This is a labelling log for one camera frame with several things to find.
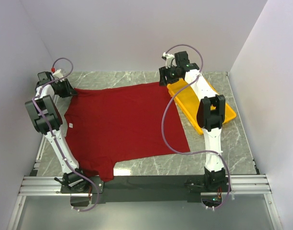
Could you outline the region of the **red t shirt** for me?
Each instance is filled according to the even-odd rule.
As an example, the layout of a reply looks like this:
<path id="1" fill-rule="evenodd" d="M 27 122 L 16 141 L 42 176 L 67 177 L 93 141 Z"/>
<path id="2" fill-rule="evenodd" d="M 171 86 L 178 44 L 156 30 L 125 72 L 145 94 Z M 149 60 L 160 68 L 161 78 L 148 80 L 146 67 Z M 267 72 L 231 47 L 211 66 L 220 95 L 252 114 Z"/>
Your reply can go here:
<path id="1" fill-rule="evenodd" d="M 154 82 L 77 93 L 64 115 L 66 142 L 86 176 L 108 182 L 117 162 L 189 151 L 166 87 Z"/>

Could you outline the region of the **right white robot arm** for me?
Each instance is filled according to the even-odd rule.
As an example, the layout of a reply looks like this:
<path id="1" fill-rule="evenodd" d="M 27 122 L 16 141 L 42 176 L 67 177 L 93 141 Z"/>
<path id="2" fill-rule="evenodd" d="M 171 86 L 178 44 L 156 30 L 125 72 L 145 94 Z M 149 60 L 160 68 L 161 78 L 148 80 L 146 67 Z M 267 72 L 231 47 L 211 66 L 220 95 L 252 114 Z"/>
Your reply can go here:
<path id="1" fill-rule="evenodd" d="M 216 191 L 227 183 L 221 159 L 221 132 L 225 121 L 225 97 L 218 95 L 206 82 L 196 63 L 191 63 L 186 51 L 163 53 L 165 66 L 159 68 L 160 86 L 175 83 L 182 78 L 199 100 L 197 124 L 202 129 L 206 152 L 203 186 Z"/>

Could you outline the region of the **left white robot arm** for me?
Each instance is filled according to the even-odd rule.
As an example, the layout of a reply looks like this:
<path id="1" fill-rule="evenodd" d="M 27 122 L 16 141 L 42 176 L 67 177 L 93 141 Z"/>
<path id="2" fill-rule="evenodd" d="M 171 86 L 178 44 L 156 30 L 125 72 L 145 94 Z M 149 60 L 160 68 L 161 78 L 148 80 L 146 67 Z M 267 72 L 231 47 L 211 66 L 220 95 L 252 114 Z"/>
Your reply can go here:
<path id="1" fill-rule="evenodd" d="M 88 179 L 74 158 L 64 135 L 61 132 L 63 124 L 61 115 L 54 103 L 54 96 L 61 98 L 76 95 L 69 81 L 63 78 L 62 70 L 38 73 L 39 81 L 35 88 L 35 98 L 25 103 L 26 110 L 35 130 L 44 135 L 51 144 L 61 164 L 63 177 L 54 180 L 68 193 L 83 193 L 90 188 Z"/>

